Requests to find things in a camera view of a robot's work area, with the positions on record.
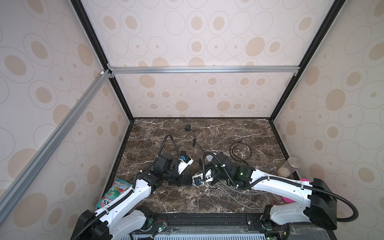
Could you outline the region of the black network switch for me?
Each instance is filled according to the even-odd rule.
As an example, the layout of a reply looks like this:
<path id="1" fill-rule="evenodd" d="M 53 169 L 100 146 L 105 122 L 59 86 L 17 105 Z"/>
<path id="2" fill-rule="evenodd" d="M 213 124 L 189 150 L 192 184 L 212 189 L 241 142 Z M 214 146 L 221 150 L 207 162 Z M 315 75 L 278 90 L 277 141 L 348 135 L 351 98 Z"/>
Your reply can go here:
<path id="1" fill-rule="evenodd" d="M 168 181 L 169 186 L 190 187 L 196 186 L 192 176 L 179 175 Z"/>

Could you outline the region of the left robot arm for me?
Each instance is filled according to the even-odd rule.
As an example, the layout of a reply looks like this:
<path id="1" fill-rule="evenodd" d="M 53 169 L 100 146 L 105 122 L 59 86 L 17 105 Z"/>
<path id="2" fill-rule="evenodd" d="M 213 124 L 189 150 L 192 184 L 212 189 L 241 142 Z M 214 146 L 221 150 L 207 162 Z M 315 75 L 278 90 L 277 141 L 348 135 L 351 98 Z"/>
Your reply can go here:
<path id="1" fill-rule="evenodd" d="M 149 197 L 164 182 L 180 184 L 185 179 L 184 170 L 193 159 L 175 148 L 177 155 L 159 151 L 154 161 L 138 172 L 133 184 L 108 204 L 96 211 L 83 212 L 71 236 L 73 240 L 114 240 L 122 234 L 130 234 L 144 226 L 148 218 L 142 211 L 130 213 L 139 202 Z"/>

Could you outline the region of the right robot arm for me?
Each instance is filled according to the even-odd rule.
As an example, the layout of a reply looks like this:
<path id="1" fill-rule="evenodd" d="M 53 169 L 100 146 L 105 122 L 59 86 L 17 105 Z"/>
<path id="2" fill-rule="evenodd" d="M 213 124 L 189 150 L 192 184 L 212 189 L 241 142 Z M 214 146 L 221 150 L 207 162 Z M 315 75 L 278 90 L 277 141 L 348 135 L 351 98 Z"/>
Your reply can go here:
<path id="1" fill-rule="evenodd" d="M 305 222 L 336 230 L 338 222 L 352 222 L 359 216 L 358 209 L 333 193 L 323 180 L 296 181 L 270 175 L 247 165 L 237 166 L 222 153 L 207 152 L 203 159 L 208 163 L 203 164 L 200 175 L 193 177 L 196 186 L 225 181 L 237 190 L 264 191 L 292 200 L 290 204 L 266 207 L 265 222 L 280 226 Z"/>

